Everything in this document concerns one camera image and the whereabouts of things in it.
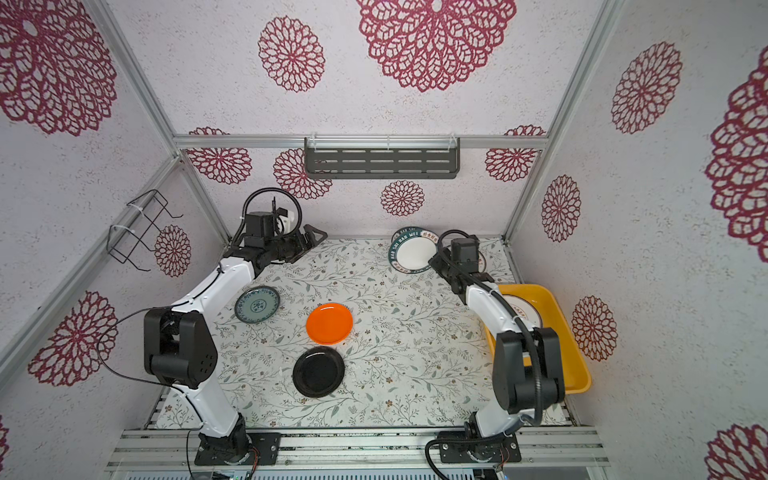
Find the table surface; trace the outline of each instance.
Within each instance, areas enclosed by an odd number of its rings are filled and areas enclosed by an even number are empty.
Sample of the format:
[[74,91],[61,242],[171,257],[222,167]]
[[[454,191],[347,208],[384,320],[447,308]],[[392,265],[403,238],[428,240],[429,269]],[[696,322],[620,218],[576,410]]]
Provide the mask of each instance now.
[[[208,320],[219,382],[249,427],[461,425],[493,399],[492,358],[479,318],[433,270],[408,275],[392,268],[389,244],[326,240],[295,264],[267,268]],[[482,240],[480,250],[497,283],[514,282],[500,239]],[[242,323],[234,303],[257,285],[275,288],[280,308],[266,322]],[[333,346],[346,372],[334,393],[308,399],[293,386],[293,364],[316,346],[306,318],[328,302],[353,314],[352,332]],[[157,409],[155,428],[199,425],[174,390]],[[557,405],[545,423],[570,424]]]

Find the wallpaper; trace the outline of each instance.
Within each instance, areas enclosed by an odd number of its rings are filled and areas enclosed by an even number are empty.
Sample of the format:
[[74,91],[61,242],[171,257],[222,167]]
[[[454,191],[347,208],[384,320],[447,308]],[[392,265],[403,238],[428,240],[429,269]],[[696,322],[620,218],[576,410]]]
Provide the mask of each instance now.
[[547,129],[600,0],[109,0],[177,132]]
[[588,358],[571,399],[619,478],[768,475],[766,21],[630,2],[512,239]]
[[[133,225],[137,232],[148,228],[154,252],[139,246],[131,254],[148,271],[110,259],[0,396],[3,478],[42,478],[54,470],[60,478],[96,478],[123,429],[147,421],[161,388],[121,379],[101,364],[154,379],[144,372],[143,316],[118,320],[181,298],[215,267],[221,248],[179,169],[160,192],[175,218],[161,212],[159,228],[144,219]],[[153,217],[157,207],[146,212]],[[118,249],[134,244],[126,236]]]
[[[452,180],[312,180],[302,149],[209,148],[189,155],[231,233],[248,194],[282,187],[299,199],[303,222],[331,236],[387,237],[405,224],[499,235],[538,152],[462,149],[462,167]],[[279,205],[290,205],[276,197]],[[258,197],[249,210],[269,210],[272,198]]]
[[45,5],[0,5],[0,349],[167,158],[82,5]]

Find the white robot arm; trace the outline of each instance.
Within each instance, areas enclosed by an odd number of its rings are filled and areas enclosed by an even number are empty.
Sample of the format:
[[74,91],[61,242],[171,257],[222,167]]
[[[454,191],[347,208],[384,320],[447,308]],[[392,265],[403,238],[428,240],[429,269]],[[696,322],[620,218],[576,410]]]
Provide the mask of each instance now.
[[276,208],[273,200],[271,212],[243,214],[217,268],[172,307],[149,310],[144,317],[144,369],[183,392],[200,416],[200,453],[230,464],[248,459],[250,440],[243,416],[227,401],[217,380],[218,352],[205,319],[214,318],[272,262],[293,263],[328,237],[311,225],[301,233],[298,200],[279,188],[257,190],[243,212],[255,196],[266,192],[287,195],[296,213]]
[[[442,239],[450,233],[465,238],[443,248]],[[473,414],[467,425],[468,437],[482,439],[508,432],[534,413],[540,419],[543,409],[563,400],[565,390],[557,333],[515,313],[493,279],[478,272],[478,246],[477,237],[449,230],[440,236],[439,252],[429,263],[496,339],[492,385],[497,401]],[[532,367],[524,364],[525,352]]]

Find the red floral pattern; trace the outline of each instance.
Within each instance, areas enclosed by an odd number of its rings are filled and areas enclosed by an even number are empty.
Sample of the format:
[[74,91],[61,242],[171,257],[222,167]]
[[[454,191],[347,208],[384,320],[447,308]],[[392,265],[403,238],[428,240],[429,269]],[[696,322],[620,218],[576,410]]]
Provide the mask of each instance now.
[[662,41],[640,53],[616,85],[611,108],[616,128],[633,134],[653,124],[674,98],[682,69],[674,44]]
[[445,90],[488,63],[514,0],[357,0],[368,55],[403,87]]
[[111,116],[118,76],[76,0],[0,3],[0,103],[11,120],[78,136]]
[[768,432],[760,425],[732,425],[718,430],[707,443],[704,458],[709,480],[765,480],[768,478]]
[[259,38],[261,65],[288,91],[314,88],[326,70],[323,47],[310,27],[295,18],[275,18]]
[[333,180],[314,180],[307,177],[302,148],[281,152],[275,159],[274,175],[282,188],[298,198],[322,197],[333,185]]
[[381,198],[384,210],[397,217],[405,217],[422,207],[424,190],[411,181],[398,180],[384,187]]
[[[218,128],[202,127],[190,135],[228,135]],[[251,171],[250,156],[245,148],[191,148],[187,155],[197,171],[220,184],[238,184]]]
[[601,362],[616,348],[616,321],[608,305],[594,296],[579,300],[574,308],[571,329],[582,352]]
[[[504,135],[546,135],[541,127],[520,125]],[[496,180],[505,182],[528,176],[538,151],[534,148],[492,148],[485,154],[485,169]]]
[[731,92],[728,107],[710,136],[710,204],[728,219],[728,234],[756,246],[768,263],[768,47],[749,79]]
[[8,429],[2,424],[2,415],[0,415],[0,472],[2,472],[2,462],[5,460],[5,454],[8,453]]
[[118,335],[114,308],[99,292],[85,292],[27,366],[40,383],[73,386],[97,372]]
[[581,215],[581,197],[573,178],[561,175],[555,178],[541,202],[541,224],[553,242],[570,237]]
[[180,276],[187,271],[192,258],[190,239],[181,228],[168,225],[154,242],[154,259],[168,276]]

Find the yellow tray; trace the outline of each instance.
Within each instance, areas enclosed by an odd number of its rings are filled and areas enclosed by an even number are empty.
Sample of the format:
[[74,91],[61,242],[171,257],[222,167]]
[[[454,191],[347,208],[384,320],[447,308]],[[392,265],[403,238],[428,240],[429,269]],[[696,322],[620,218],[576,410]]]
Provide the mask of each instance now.
[[[560,311],[558,301],[554,299],[552,292],[541,285],[499,285],[499,291],[502,295],[515,295],[528,301],[538,311],[541,316],[542,326],[552,328],[560,339],[560,354],[563,360],[563,377],[565,380],[565,393],[584,393],[592,386],[592,375],[587,368],[587,362],[581,355],[581,351],[576,344],[574,334],[565,321],[563,312]],[[491,336],[491,332],[485,329],[485,338],[488,340],[488,346],[491,347],[491,357],[496,350],[496,339]],[[531,360],[526,358],[525,365],[530,366]]]

